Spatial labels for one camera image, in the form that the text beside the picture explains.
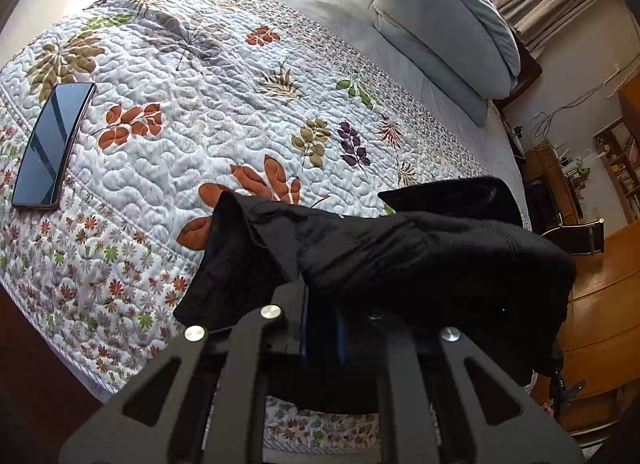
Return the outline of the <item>black pants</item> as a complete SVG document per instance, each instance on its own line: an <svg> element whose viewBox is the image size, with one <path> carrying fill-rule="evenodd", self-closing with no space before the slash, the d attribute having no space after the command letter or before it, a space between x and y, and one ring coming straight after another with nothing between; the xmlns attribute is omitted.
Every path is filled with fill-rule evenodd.
<svg viewBox="0 0 640 464"><path fill-rule="evenodd" d="M280 362L271 387L302 410L376 409L373 374L347 349L371 317L420 340L459 328L523 386L559 369L553 346L575 264L523 227L506 184L447 180L394 190L390 200L397 213L360 218L222 192L175 318L231 326L267 305L277 287L303 281L305 358Z"/></svg>

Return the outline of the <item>wooden desk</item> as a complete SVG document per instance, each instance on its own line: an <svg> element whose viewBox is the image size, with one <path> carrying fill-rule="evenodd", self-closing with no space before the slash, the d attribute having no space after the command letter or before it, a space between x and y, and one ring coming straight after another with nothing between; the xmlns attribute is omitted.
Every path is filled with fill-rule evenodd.
<svg viewBox="0 0 640 464"><path fill-rule="evenodd" d="M582 223L584 215L577 194L565 178L555 150L548 141L526 151L521 174L535 230L542 232L560 223Z"/></svg>

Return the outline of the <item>black smartphone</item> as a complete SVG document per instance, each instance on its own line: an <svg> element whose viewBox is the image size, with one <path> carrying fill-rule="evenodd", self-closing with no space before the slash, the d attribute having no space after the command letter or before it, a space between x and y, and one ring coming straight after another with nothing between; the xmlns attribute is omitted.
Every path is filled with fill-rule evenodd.
<svg viewBox="0 0 640 464"><path fill-rule="evenodd" d="M14 208L58 208L70 151L94 92L93 82L62 83L53 88L24 150L14 183Z"/></svg>

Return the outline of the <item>floral quilted bedspread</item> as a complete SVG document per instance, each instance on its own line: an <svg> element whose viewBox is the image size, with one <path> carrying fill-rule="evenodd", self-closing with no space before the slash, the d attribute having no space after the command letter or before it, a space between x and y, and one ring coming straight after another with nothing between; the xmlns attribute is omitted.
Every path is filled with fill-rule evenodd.
<svg viewBox="0 0 640 464"><path fill-rule="evenodd" d="M12 206L58 83L96 85L57 210ZM277 0L101 0L1 72L1 283L110 398L181 333L172 315L223 189L376 217L380 193L490 175L429 110Z"/></svg>

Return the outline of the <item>lower blue-grey pillow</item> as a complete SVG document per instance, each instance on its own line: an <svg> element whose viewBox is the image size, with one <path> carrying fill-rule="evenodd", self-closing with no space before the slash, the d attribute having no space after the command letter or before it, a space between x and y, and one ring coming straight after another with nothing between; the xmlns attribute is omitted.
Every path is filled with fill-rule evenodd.
<svg viewBox="0 0 640 464"><path fill-rule="evenodd" d="M459 47L445 41L443 60L427 44L406 28L370 9L374 28L404 57L457 104L477 127L483 127L488 101L501 98L510 88L510 77L503 60L492 44L489 50L471 48L470 57L459 56Z"/></svg>

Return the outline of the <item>blue-grey pillow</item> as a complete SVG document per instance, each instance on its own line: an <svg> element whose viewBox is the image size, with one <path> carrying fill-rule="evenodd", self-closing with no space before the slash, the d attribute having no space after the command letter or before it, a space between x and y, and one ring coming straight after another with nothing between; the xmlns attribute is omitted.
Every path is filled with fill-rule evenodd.
<svg viewBox="0 0 640 464"><path fill-rule="evenodd" d="M492 44L489 50L471 48L470 57L459 56L459 47L445 41L443 60L427 44L406 28L370 9L374 28L404 57L457 104L477 127L483 127L488 101L501 98L510 88L510 77L503 60Z"/></svg>
<svg viewBox="0 0 640 464"><path fill-rule="evenodd" d="M520 54L509 25L489 0L371 0L371 8L406 28L443 60L446 40L459 47L459 56L467 57L471 53L466 50L488 51L493 44L510 77L510 88L501 98L514 88Z"/></svg>

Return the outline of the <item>wooden bookshelf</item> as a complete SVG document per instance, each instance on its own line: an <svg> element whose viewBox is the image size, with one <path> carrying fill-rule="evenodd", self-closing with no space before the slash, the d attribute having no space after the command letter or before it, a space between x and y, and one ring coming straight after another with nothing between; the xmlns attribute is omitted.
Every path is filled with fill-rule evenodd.
<svg viewBox="0 0 640 464"><path fill-rule="evenodd" d="M610 176L629 224L639 220L639 140L623 117L595 135L593 143Z"/></svg>

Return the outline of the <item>dark wooden headboard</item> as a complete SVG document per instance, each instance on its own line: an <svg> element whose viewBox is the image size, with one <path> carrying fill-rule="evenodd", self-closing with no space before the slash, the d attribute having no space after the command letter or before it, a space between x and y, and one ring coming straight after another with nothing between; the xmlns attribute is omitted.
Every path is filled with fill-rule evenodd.
<svg viewBox="0 0 640 464"><path fill-rule="evenodd" d="M514 34L515 43L518 46L518 54L520 54L521 60L521 72L518 74L516 85L511 90L510 94L502 100L495 100L494 105L498 112L503 112L506 106L516 101L522 96L541 76L542 68L540 64L534 59L533 55L529 53L524 46L521 39L518 38L516 32Z"/></svg>

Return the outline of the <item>upper blue-grey pillow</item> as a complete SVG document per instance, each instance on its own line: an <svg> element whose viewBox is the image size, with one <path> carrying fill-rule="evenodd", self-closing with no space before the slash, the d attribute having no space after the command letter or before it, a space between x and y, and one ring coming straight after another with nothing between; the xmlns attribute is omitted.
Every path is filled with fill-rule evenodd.
<svg viewBox="0 0 640 464"><path fill-rule="evenodd" d="M471 53L466 50L488 51L493 44L510 77L510 88L501 98L514 88L520 54L509 25L489 0L371 0L371 8L406 28L443 60L446 40L459 47L459 56L467 57Z"/></svg>

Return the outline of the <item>metal frame chair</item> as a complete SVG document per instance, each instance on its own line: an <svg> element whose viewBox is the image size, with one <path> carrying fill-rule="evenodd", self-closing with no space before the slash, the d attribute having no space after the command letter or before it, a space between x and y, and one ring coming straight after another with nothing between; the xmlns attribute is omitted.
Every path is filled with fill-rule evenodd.
<svg viewBox="0 0 640 464"><path fill-rule="evenodd" d="M560 224L542 235L571 256L604 252L604 219L583 224Z"/></svg>

